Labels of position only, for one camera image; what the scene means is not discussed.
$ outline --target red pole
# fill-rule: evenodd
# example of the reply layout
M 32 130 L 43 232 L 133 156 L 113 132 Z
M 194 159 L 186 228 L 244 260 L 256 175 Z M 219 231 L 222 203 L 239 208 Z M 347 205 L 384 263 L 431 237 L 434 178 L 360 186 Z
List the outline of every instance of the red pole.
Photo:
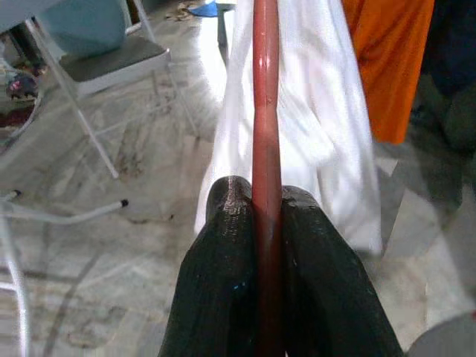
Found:
M 281 274 L 281 172 L 277 127 L 277 0 L 254 0 L 253 206 L 257 238 L 257 356 L 284 356 Z

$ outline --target blue object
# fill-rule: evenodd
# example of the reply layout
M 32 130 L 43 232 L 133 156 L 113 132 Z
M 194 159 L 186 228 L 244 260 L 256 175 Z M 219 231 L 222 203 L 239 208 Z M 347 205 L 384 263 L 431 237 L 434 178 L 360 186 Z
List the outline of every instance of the blue object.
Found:
M 201 7 L 196 7 L 195 9 L 188 9 L 188 11 L 199 17 L 217 17 L 218 10 L 216 9 L 215 1 L 209 2 Z
M 64 52 L 79 57 L 112 51 L 126 37 L 118 0 L 66 0 L 38 17 Z

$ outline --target white fabric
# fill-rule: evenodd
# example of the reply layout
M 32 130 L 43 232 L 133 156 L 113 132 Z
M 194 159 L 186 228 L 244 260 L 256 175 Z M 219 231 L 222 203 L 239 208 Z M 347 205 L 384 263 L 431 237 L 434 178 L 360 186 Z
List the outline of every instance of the white fabric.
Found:
M 380 201 L 367 108 L 340 1 L 278 0 L 277 115 L 283 185 L 309 191 L 346 241 L 379 254 Z M 211 185 L 251 181 L 254 120 L 253 0 L 237 4 L 228 82 L 205 173 L 195 231 L 205 223 Z

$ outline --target floor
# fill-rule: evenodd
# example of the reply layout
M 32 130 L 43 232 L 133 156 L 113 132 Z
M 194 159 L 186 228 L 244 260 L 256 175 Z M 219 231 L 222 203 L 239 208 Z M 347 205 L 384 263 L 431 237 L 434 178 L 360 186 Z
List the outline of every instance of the floor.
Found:
M 38 119 L 1 157 L 0 191 L 23 191 L 23 205 L 77 213 L 130 201 L 80 225 L 10 221 L 33 307 L 34 356 L 156 356 L 160 348 L 226 81 L 216 19 L 171 22 L 166 11 L 152 25 L 171 49 L 200 140 L 166 76 L 158 77 L 159 97 L 144 79 L 84 100 L 98 128 L 143 118 L 102 137 L 120 171 L 113 181 L 49 77 Z M 476 308 L 476 199 L 465 158 L 433 132 L 412 126 L 403 145 L 375 151 L 387 249 L 365 264 L 407 349 Z M 0 356 L 17 356 L 15 348 L 16 303 L 0 292 Z

